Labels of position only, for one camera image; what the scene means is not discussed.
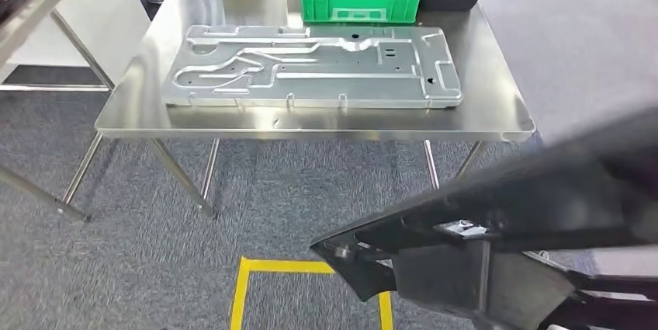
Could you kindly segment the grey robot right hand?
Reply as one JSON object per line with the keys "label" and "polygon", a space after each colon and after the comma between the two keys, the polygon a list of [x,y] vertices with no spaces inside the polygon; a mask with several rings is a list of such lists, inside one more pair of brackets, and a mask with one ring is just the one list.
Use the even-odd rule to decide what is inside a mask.
{"label": "grey robot right hand", "polygon": [[464,238],[475,238],[485,235],[488,229],[468,220],[450,221],[435,226],[435,230]]}

